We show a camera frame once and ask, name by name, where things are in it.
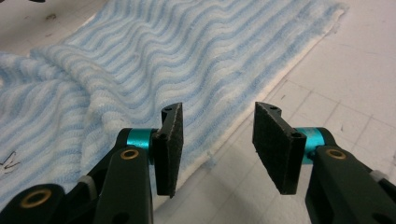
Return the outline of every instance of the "white towel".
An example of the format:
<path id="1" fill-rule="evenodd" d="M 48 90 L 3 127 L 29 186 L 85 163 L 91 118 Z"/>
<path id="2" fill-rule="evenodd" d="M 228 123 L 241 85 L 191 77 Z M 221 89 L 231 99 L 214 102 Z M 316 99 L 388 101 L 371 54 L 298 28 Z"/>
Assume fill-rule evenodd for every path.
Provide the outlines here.
<path id="1" fill-rule="evenodd" d="M 69 191 L 122 128 L 160 128 L 160 110 L 176 102 L 184 183 L 345 10 L 332 0 L 110 0 L 59 45 L 1 52 L 0 208 L 40 183 Z"/>

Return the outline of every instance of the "tile grout line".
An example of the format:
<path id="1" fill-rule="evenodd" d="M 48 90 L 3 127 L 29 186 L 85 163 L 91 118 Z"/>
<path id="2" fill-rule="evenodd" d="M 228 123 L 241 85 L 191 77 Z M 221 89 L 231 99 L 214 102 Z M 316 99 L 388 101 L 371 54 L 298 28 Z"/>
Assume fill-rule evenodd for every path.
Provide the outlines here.
<path id="1" fill-rule="evenodd" d="M 297 114 L 297 112 L 299 111 L 299 109 L 303 106 L 303 104 L 305 103 L 306 99 L 308 99 L 308 97 L 309 97 L 311 94 L 312 94 L 312 91 L 309 90 L 308 94 L 304 97 L 304 99 L 300 102 L 300 104 L 297 106 L 297 108 L 296 108 L 295 111 L 293 112 L 293 115 L 291 115 L 291 117 L 288 119 L 288 122 L 290 122 L 290 121 L 294 118 L 294 115 Z"/>
<path id="2" fill-rule="evenodd" d="M 367 127 L 369 126 L 370 120 L 372 119 L 373 119 L 373 115 L 370 115 L 370 117 L 367 119 L 367 122 L 364 124 L 363 129 L 359 133 L 358 138 L 356 138 L 356 141 L 354 142 L 355 146 L 358 146 L 358 142 L 359 140 L 361 140 L 361 136 L 363 135 L 364 131 L 366 131 Z"/>
<path id="3" fill-rule="evenodd" d="M 250 167 L 250 169 L 248 170 L 247 174 L 244 176 L 244 178 L 236 185 L 236 187 L 233 189 L 233 191 L 230 193 L 230 195 L 227 197 L 226 200 L 224 200 L 224 203 L 222 203 L 222 205 L 219 207 L 219 209 L 216 211 L 216 214 L 213 215 L 212 218 L 210 218 L 208 223 L 212 223 L 213 220 L 215 219 L 216 215 L 219 213 L 219 211 L 224 207 L 224 205 L 228 202 L 228 200 L 230 200 L 231 197 L 233 197 L 233 195 L 235 195 L 235 191 L 236 189 L 238 189 L 238 187 L 245 181 L 246 178 L 248 178 L 248 175 L 250 174 L 250 172 L 253 170 L 254 166 L 257 164 L 257 162 L 259 162 L 260 160 L 256 160 L 253 165 Z"/>
<path id="4" fill-rule="evenodd" d="M 335 110 L 338 108 L 338 106 L 340 105 L 340 102 L 337 102 L 337 104 L 335 105 L 334 109 L 332 110 L 332 113 L 330 113 L 329 117 L 326 118 L 326 120 L 323 123 L 323 127 L 326 128 L 327 122 L 329 122 L 329 119 L 332 117 L 332 115 L 334 115 Z"/>

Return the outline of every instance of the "blue stripe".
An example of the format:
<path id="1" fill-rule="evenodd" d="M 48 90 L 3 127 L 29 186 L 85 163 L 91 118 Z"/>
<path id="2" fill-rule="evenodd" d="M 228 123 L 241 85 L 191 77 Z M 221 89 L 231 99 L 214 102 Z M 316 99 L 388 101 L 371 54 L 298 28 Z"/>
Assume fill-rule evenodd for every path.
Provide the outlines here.
<path id="1" fill-rule="evenodd" d="M 110 0 L 61 44 L 31 58 L 0 53 L 0 156 L 16 150 L 21 163 L 0 176 L 0 208 L 39 180 L 72 188 L 121 128 L 161 128 L 161 108 L 175 102 L 184 104 L 185 175 L 342 8 L 332 0 Z"/>

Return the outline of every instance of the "floor tile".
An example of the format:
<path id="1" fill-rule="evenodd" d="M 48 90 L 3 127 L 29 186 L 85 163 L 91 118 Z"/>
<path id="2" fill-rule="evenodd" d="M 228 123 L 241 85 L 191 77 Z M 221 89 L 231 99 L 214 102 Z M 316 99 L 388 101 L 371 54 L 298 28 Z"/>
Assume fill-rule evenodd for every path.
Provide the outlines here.
<path id="1" fill-rule="evenodd" d="M 335 108 L 325 127 L 332 133 L 355 143 L 367 125 L 369 117 L 344 105 Z"/>
<path id="2" fill-rule="evenodd" d="M 337 103 L 315 92 L 311 92 L 296 114 L 314 121 L 318 126 L 323 126 Z"/>
<path id="3" fill-rule="evenodd" d="M 355 146 L 352 154 L 371 169 L 379 170 L 386 175 L 390 175 L 394 167 L 392 157 L 384 157 L 384 155 L 375 149 Z"/>
<path id="4" fill-rule="evenodd" d="M 396 150 L 396 129 L 377 119 L 370 119 L 357 145 L 392 158 Z"/>
<path id="5" fill-rule="evenodd" d="M 290 81 L 285 82 L 270 100 L 269 104 L 288 109 L 294 113 L 307 97 L 309 90 Z"/>

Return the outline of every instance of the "towel fold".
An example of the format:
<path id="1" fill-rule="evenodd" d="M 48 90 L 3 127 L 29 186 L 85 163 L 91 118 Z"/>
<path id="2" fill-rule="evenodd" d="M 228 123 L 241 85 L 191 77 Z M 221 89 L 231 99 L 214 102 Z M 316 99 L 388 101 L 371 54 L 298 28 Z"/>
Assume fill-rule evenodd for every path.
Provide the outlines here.
<path id="1" fill-rule="evenodd" d="M 1 52 L 0 208 L 39 183 L 69 191 L 122 128 L 159 128 L 176 102 L 181 185 L 345 10 L 331 0 L 110 0 L 58 45 Z"/>

